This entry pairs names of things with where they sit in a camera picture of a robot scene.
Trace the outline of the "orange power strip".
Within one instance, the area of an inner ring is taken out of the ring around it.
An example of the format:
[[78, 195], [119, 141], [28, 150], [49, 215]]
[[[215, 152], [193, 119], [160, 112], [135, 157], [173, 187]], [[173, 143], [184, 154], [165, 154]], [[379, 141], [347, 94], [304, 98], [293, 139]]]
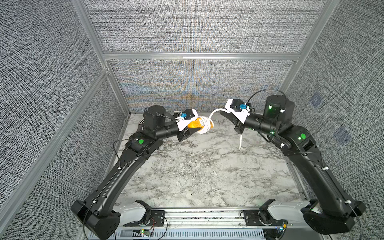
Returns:
[[200, 129], [201, 132], [207, 132], [214, 127], [213, 121], [208, 117], [198, 117], [188, 124], [189, 129]]

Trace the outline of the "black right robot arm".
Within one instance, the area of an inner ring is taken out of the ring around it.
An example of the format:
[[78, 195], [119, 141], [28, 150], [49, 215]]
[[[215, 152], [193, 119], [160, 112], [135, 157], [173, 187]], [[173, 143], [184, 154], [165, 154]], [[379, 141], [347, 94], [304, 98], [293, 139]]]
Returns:
[[322, 235], [349, 232], [366, 206], [355, 201], [340, 185], [325, 163], [311, 133], [291, 123], [295, 104], [286, 96], [267, 97], [264, 113], [253, 113], [252, 107], [240, 99], [229, 99], [222, 116], [235, 125], [239, 134], [251, 129], [267, 136], [267, 141], [280, 149], [307, 181], [315, 198], [294, 207], [271, 200], [261, 207], [261, 218], [304, 222]]

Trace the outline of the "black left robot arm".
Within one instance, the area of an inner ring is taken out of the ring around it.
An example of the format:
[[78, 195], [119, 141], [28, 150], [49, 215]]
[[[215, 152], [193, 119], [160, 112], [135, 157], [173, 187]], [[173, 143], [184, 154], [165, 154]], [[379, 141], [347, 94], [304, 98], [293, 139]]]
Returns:
[[102, 183], [83, 201], [75, 201], [72, 213], [100, 240], [111, 237], [120, 223], [121, 214], [113, 207], [135, 172], [160, 148], [164, 139], [177, 137], [181, 142], [198, 130], [188, 125], [199, 117], [195, 109], [170, 114], [162, 106], [151, 106], [143, 113], [137, 131], [132, 134], [118, 162]]

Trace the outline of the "white patterned bowl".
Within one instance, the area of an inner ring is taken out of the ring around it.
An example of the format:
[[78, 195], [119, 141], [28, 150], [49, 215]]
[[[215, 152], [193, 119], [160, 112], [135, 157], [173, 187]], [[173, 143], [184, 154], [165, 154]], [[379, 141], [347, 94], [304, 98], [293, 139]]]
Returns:
[[143, 125], [145, 123], [145, 118], [142, 117], [138, 123], [139, 126]]

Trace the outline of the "aluminium front rail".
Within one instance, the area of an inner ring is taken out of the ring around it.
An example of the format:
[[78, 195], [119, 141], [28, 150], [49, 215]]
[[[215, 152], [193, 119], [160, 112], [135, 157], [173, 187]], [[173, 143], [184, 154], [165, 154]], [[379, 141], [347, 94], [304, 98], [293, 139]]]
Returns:
[[[245, 220], [240, 217], [241, 211], [257, 210], [258, 207], [248, 208], [153, 208], [153, 210], [164, 210], [164, 226], [169, 223], [176, 228], [251, 228], [246, 226]], [[303, 217], [295, 215], [291, 219], [275, 218], [286, 220], [289, 228], [310, 228]], [[254, 228], [275, 228], [278, 226], [254, 226]]]

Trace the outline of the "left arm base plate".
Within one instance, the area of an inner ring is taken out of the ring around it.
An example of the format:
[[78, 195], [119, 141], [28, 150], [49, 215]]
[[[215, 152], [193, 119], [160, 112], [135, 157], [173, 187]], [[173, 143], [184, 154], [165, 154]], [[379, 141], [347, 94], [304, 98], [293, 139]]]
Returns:
[[153, 210], [142, 200], [136, 200], [123, 209], [121, 224], [124, 227], [163, 227], [165, 213], [164, 210]]

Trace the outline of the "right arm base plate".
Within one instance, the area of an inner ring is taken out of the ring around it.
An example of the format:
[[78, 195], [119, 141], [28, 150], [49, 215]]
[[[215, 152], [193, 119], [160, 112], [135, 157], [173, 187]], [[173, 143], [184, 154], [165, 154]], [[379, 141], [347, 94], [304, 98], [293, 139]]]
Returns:
[[287, 223], [286, 220], [276, 220], [268, 212], [268, 207], [275, 201], [269, 199], [257, 210], [241, 211], [240, 217], [245, 220], [246, 226], [282, 226]]

